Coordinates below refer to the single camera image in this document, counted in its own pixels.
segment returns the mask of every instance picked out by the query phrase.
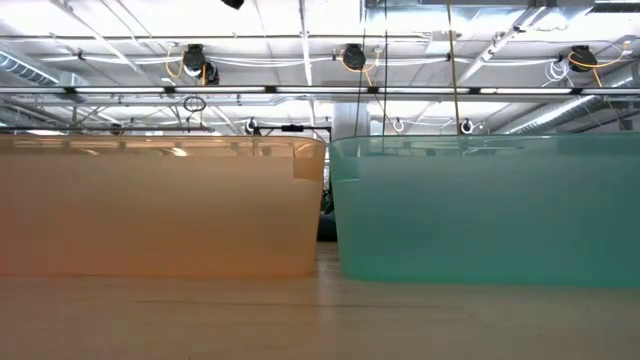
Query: black object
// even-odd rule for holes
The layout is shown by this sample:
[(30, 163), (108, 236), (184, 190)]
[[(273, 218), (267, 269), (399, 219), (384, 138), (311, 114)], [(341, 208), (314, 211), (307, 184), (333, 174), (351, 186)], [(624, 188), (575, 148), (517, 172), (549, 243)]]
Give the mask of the black object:
[(110, 131), (111, 135), (118, 136), (118, 135), (124, 134), (124, 131), (118, 131), (117, 130), (117, 129), (121, 129), (122, 128), (122, 125), (120, 125), (120, 124), (111, 124), (111, 128), (114, 129), (114, 130)]
[[(573, 54), (571, 55), (571, 60), (577, 61), (581, 64), (595, 66), (598, 65), (598, 59), (593, 53), (589, 50), (589, 45), (576, 45), (571, 47), (571, 51)], [(588, 72), (591, 71), (591, 68), (583, 67), (578, 64), (575, 64), (572, 61), (569, 61), (569, 68), (575, 72)]]
[(189, 44), (182, 58), (184, 66), (192, 72), (202, 71), (202, 65), (207, 62), (203, 50), (202, 44)]
[(317, 241), (338, 241), (335, 214), (321, 214), (318, 222)]
[(247, 135), (262, 136), (262, 133), (260, 132), (260, 128), (258, 127), (258, 124), (256, 123), (256, 121), (253, 120), (253, 118), (247, 121), (247, 126), (245, 126), (244, 131), (247, 133)]
[(342, 58), (344, 65), (351, 70), (362, 70), (364, 64), (367, 63), (367, 57), (364, 56), (364, 52), (360, 48), (359, 44), (347, 44), (347, 48), (344, 49), (344, 56)]
[(218, 73), (218, 67), (207, 61), (203, 50), (204, 46), (202, 44), (189, 44), (182, 62), (192, 74), (198, 73), (198, 75), (194, 76), (196, 79), (202, 79), (202, 76), (205, 76), (205, 85), (219, 85), (220, 74)]
[(472, 130), (473, 130), (473, 125), (471, 124), (471, 121), (469, 121), (469, 119), (465, 119), (464, 122), (460, 124), (460, 131), (463, 134), (469, 134), (471, 133)]
[(185, 110), (193, 114), (206, 109), (207, 102), (204, 101), (204, 99), (199, 96), (189, 96), (186, 99), (184, 99), (182, 106), (184, 107)]
[(222, 2), (236, 10), (240, 9), (242, 4), (244, 4), (244, 0), (222, 0)]

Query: hanging cable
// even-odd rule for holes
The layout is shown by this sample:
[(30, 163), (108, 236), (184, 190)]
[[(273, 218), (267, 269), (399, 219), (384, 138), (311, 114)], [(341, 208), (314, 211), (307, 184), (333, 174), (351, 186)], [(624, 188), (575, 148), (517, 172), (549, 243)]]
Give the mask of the hanging cable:
[[(167, 59), (171, 58), (171, 50), (173, 49), (173, 44), (169, 45), (169, 52), (167, 53)], [(165, 67), (167, 69), (167, 73), (169, 74), (169, 76), (171, 76), (172, 78), (177, 78), (180, 77), (180, 75), (182, 75), (182, 67), (184, 65), (184, 51), (182, 52), (182, 55), (180, 55), (180, 71), (178, 71), (178, 74), (174, 74), (171, 69), (169, 68), (169, 62), (167, 61), (165, 63)]]
[[(389, 64), (389, 32), (388, 30), (389, 29), (388, 29), (388, 23), (387, 23), (387, 0), (384, 0), (384, 107), (382, 108), (382, 116), (387, 118), (387, 120), (389, 119), (389, 117), (387, 116), (387, 94), (389, 93), (387, 91), (387, 86), (389, 86), (389, 67), (387, 66), (387, 64)], [(386, 122), (382, 123), (383, 124), (382, 136), (385, 136), (384, 134), (385, 123)], [(393, 129), (396, 131), (396, 134), (398, 134), (398, 129), (396, 129), (395, 126), (393, 126)]]
[(569, 74), (569, 66), (566, 62), (549, 63), (544, 68), (544, 75), (549, 80), (542, 87), (545, 87), (553, 82), (562, 81)]
[(451, 51), (451, 73), (452, 73), (451, 80), (453, 80), (453, 100), (456, 108), (456, 129), (457, 129), (458, 135), (461, 135), (460, 111), (458, 108), (458, 82), (456, 79), (456, 56), (453, 52), (453, 25), (451, 22), (451, 0), (447, 0), (447, 16), (449, 18), (449, 51)]
[(596, 71), (596, 69), (593, 69), (593, 76), (596, 78), (596, 81), (598, 82), (598, 85), (600, 85), (600, 87), (602, 87), (602, 81), (600, 81), (600, 76), (598, 76), (598, 71)]
[[(364, 51), (365, 41), (367, 39), (367, 7), (364, 8), (364, 13), (362, 14), (362, 18), (364, 19), (364, 23), (362, 24), (362, 50)], [(356, 126), (353, 129), (353, 136), (358, 135), (358, 118), (360, 117), (360, 97), (362, 96), (362, 71), (360, 71), (360, 80), (358, 81), (358, 105), (356, 106)]]

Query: electrical cord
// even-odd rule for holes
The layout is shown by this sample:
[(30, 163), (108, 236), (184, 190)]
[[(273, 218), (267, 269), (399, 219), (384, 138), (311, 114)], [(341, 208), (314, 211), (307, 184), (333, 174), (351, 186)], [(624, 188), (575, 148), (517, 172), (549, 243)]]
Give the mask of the electrical cord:
[(613, 60), (611, 62), (608, 62), (606, 64), (601, 64), (601, 65), (589, 65), (589, 64), (583, 64), (583, 63), (577, 62), (577, 61), (573, 60), (573, 58), (572, 58), (573, 55), (575, 55), (575, 52), (572, 51), (569, 54), (569, 56), (567, 56), (567, 59), (569, 59), (569, 61), (571, 61), (572, 63), (574, 63), (574, 64), (576, 64), (578, 66), (584, 67), (584, 68), (588, 68), (588, 69), (601, 69), (601, 68), (604, 68), (604, 67), (607, 67), (607, 66), (611, 66), (613, 64), (616, 64), (616, 63), (620, 62), (620, 60), (622, 60), (622, 58), (624, 57), (625, 53), (624, 53), (624, 51), (621, 51), (620, 52), (620, 56), (618, 56), (617, 59), (615, 59), (615, 60)]
[(378, 58), (380, 57), (379, 53), (376, 53), (376, 62), (369, 66), (368, 69), (362, 69), (362, 70), (353, 70), (353, 69), (349, 69), (349, 67), (347, 66), (347, 64), (344, 63), (344, 49), (342, 49), (342, 51), (340, 51), (340, 62), (342, 63), (342, 66), (344, 66), (345, 69), (351, 71), (351, 72), (364, 72), (364, 73), (368, 73), (369, 71), (371, 71), (371, 69), (375, 68), (376, 66), (378, 66)]
[(447, 17), (449, 20), (449, 51), (451, 52), (451, 80), (453, 81), (453, 104), (455, 105), (455, 109), (456, 109), (456, 130), (457, 130), (457, 134), (458, 135), (462, 135), (461, 134), (461, 130), (460, 130), (460, 109), (458, 108), (458, 80), (457, 80), (457, 75), (456, 75), (456, 56), (455, 56), (455, 52), (453, 51), (453, 25), (452, 25), (452, 20), (451, 20), (451, 7), (453, 6), (451, 0), (447, 0)]
[(544, 75), (549, 80), (542, 87), (545, 87), (553, 82), (562, 81), (569, 74), (569, 66), (566, 62), (549, 63), (545, 66)]
[[(167, 59), (169, 59), (171, 57), (171, 50), (173, 50), (173, 44), (169, 45), (169, 52), (167, 53)], [(184, 51), (182, 52), (182, 55), (180, 55), (180, 70), (178, 71), (178, 74), (175, 74), (171, 71), (171, 69), (169, 68), (169, 62), (165, 62), (165, 68), (167, 69), (167, 73), (169, 74), (169, 76), (171, 76), (172, 78), (177, 78), (180, 77), (180, 75), (182, 75), (182, 68), (184, 66)]]
[(596, 81), (598, 82), (598, 85), (600, 85), (600, 87), (602, 87), (602, 81), (600, 81), (600, 76), (598, 76), (598, 71), (596, 69), (593, 69), (593, 77), (596, 78)]

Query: yellow cable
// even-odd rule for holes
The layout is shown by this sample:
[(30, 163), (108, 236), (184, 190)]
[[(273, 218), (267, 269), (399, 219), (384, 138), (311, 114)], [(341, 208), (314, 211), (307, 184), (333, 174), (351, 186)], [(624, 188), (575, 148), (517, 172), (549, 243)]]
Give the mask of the yellow cable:
[(371, 83), (371, 76), (369, 76), (369, 72), (365, 71), (364, 74), (367, 76), (367, 82), (369, 83), (369, 86), (373, 86), (373, 84)]
[(167, 68), (167, 73), (169, 74), (169, 76), (171, 76), (172, 78), (177, 78), (180, 75), (182, 75), (182, 67), (184, 65), (184, 51), (180, 55), (180, 71), (178, 71), (178, 74), (174, 74), (169, 68), (169, 57), (171, 56), (172, 49), (173, 49), (173, 45), (169, 45), (169, 52), (167, 53), (167, 62), (165, 63), (165, 67)]
[(585, 68), (588, 68), (588, 69), (600, 69), (600, 68), (603, 68), (603, 67), (607, 67), (609, 65), (613, 65), (613, 64), (619, 62), (624, 57), (624, 51), (622, 51), (620, 53), (620, 56), (617, 59), (613, 60), (612, 62), (609, 62), (609, 63), (606, 63), (606, 64), (602, 64), (602, 65), (589, 65), (589, 64), (579, 63), (579, 62), (573, 60), (571, 58), (571, 56), (574, 55), (574, 54), (575, 54), (575, 52), (571, 52), (569, 54), (569, 56), (567, 56), (567, 59), (569, 59), (569, 61), (571, 61), (572, 63), (574, 63), (574, 64), (576, 64), (578, 66), (582, 66), (582, 67), (585, 67)]
[(593, 76), (595, 76), (596, 81), (598, 82), (598, 85), (602, 87), (602, 81), (600, 81), (600, 76), (598, 76), (598, 72), (596, 71), (596, 69), (593, 69)]
[(340, 52), (340, 62), (342, 63), (342, 66), (344, 66), (344, 68), (345, 68), (345, 69), (347, 69), (347, 70), (349, 70), (349, 71), (351, 71), (351, 72), (360, 72), (360, 71), (363, 71), (363, 72), (365, 72), (365, 73), (366, 73), (366, 72), (370, 71), (371, 69), (373, 69), (374, 67), (378, 66), (378, 65), (377, 65), (377, 62), (378, 62), (378, 59), (380, 58), (380, 54), (379, 54), (379, 53), (376, 53), (376, 61), (373, 63), (373, 65), (369, 66), (369, 68), (368, 68), (368, 69), (353, 70), (353, 69), (349, 69), (349, 67), (347, 66), (347, 64), (345, 64), (345, 63), (344, 63), (344, 57), (343, 57), (343, 55), (344, 55), (344, 50), (342, 50), (342, 51)]

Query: ceiling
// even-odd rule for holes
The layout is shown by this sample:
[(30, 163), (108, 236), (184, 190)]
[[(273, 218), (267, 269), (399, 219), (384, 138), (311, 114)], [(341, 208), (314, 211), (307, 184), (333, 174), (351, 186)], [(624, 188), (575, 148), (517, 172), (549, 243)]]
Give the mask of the ceiling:
[[(219, 0), (67, 1), (77, 19), (61, 11), (52, 1), (56, 0), (0, 2), (0, 50), (19, 54), (44, 69), (77, 74), (92, 86), (170, 85), (164, 61), (168, 56), (178, 57), (190, 43), (203, 44), (205, 53), (217, 59), (214, 62), (220, 73), (220, 85), (366, 85), (366, 78), (358, 72), (347, 71), (339, 60), (340, 51), (347, 43), (363, 43), (365, 31), (364, 50), (372, 66), (369, 74), (373, 84), (408, 87), (451, 86), (453, 83), (452, 62), (446, 61), (450, 51), (447, 12), (443, 6), (418, 6), (416, 0), (389, 0), (386, 22), (382, 11), (384, 1), (376, 0), (364, 3), (360, 0), (306, 0), (303, 1), (304, 19), (301, 19), (298, 0), (246, 0), (240, 10)], [(365, 3), (368, 4), (367, 12), (363, 12)], [(528, 1), (476, 3), (475, 7), (467, 4), (453, 8), (452, 28), (457, 34), (454, 56), (459, 59), (455, 62), (456, 78), (469, 70), (476, 57), (512, 28), (526, 11)], [(636, 59), (640, 51), (636, 38), (640, 33), (638, 13), (588, 13), (593, 1), (568, 3), (579, 6), (551, 9), (535, 25), (509, 38), (463, 85), (569, 86), (566, 78), (550, 81), (545, 69), (559, 54), (566, 56), (572, 45), (589, 45), (599, 62), (607, 63), (619, 57), (620, 49), (627, 41), (628, 53), (624, 58), (599, 70), (603, 78)], [(308, 34), (308, 73), (304, 61), (303, 22)], [(128, 61), (155, 63), (138, 64), (139, 70), (134, 70), (105, 43), (96, 40), (89, 27), (105, 37), (108, 44)], [(388, 35), (386, 52), (385, 30)], [(378, 66), (376, 51), (380, 58)], [(388, 67), (382, 66), (384, 59), (388, 59)], [(178, 71), (178, 62), (169, 66)], [(590, 72), (570, 72), (569, 76), (575, 86), (597, 86)], [(171, 81), (177, 85), (196, 83), (184, 72)], [(33, 83), (0, 72), (0, 86), (33, 86)], [(36, 99), (29, 101), (32, 100), (32, 105), (37, 106)], [(332, 101), (312, 103), (314, 122), (329, 124), (333, 114)], [(271, 123), (308, 123), (309, 105), (308, 101), (285, 101), (276, 106), (231, 105), (220, 106), (218, 110), (242, 127), (243, 121), (252, 117)], [(381, 104), (370, 101), (366, 105), (374, 121), (382, 118)], [(535, 101), (465, 101), (460, 102), (458, 112), (461, 118), (470, 118), (476, 125), (496, 128), (541, 105), (543, 103)], [(141, 125), (177, 122), (175, 114), (162, 107), (108, 107), (87, 116), (95, 107), (80, 106), (80, 114), (87, 117), (87, 123), (106, 118), (119, 122), (133, 118)], [(44, 106), (41, 110), (62, 117), (70, 117), (72, 112), (69, 107)], [(181, 108), (177, 111), (182, 119), (188, 116)], [(406, 134), (456, 132), (450, 121), (456, 117), (452, 101), (394, 100), (388, 102), (387, 114), (411, 125), (403, 130)], [(231, 132), (220, 113), (206, 110), (202, 115), (203, 121), (215, 127), (217, 133)]]

